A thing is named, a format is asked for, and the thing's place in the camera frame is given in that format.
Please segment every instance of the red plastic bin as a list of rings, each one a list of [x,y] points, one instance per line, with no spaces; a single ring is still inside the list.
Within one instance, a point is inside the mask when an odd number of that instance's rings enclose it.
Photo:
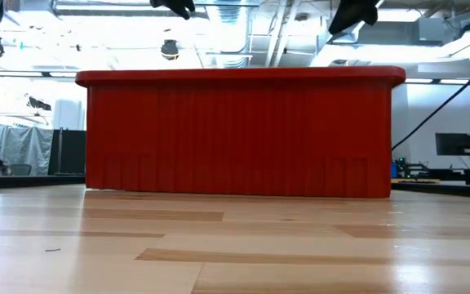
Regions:
[[[397,67],[89,71],[86,186],[387,198]]]

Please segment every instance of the bin lid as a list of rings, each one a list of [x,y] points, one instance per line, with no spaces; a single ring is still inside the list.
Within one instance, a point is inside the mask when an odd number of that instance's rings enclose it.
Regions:
[[[99,84],[123,84],[147,81],[227,80],[227,79],[290,79],[334,78],[341,80],[379,79],[395,87],[406,80],[406,71],[396,66],[349,66],[264,69],[170,69],[170,70],[107,70],[83,71],[76,83],[83,87]]]

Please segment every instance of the wooden floor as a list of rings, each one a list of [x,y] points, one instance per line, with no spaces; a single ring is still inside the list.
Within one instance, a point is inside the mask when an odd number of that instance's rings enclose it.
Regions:
[[[470,198],[0,190],[0,293],[470,294]]]

